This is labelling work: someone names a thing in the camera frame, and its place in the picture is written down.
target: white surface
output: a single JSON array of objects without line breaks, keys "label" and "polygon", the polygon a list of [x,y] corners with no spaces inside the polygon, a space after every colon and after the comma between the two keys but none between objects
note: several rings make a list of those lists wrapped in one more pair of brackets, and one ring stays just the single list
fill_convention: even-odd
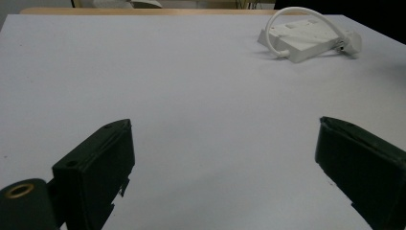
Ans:
[{"label": "white surface", "polygon": [[32,7],[71,8],[71,0],[2,0],[0,1],[0,30],[8,14],[19,14],[22,10]]},{"label": "white surface", "polygon": [[[277,23],[305,16],[281,16]],[[370,229],[314,162],[319,118],[406,150],[406,46],[344,16],[359,59],[294,64],[267,15],[11,15],[0,34],[0,187],[129,118],[136,166],[108,229]]]}]

